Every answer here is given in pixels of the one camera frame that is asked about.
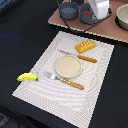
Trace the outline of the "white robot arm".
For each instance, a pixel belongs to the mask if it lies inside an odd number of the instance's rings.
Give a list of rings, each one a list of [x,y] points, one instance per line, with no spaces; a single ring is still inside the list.
[[[98,19],[103,19],[107,16],[109,0],[88,0],[88,3]]]

